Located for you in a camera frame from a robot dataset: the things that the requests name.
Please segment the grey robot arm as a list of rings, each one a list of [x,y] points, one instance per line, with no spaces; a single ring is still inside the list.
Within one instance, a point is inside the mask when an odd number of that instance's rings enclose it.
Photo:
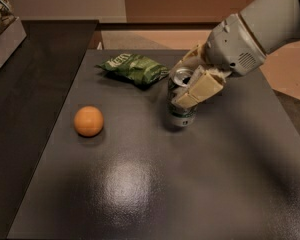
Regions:
[[[206,42],[176,65],[193,71],[172,104],[188,109],[219,93],[229,76],[245,76],[280,47],[300,40],[300,0],[254,0],[225,18]]]

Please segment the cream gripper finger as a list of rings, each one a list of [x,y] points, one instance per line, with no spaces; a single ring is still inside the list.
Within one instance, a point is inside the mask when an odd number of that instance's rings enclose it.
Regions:
[[[171,69],[170,74],[185,73],[192,75],[197,69],[206,70],[204,45],[198,44],[190,49]]]
[[[217,68],[197,69],[187,90],[187,99],[196,105],[219,93],[226,83],[226,74]]]

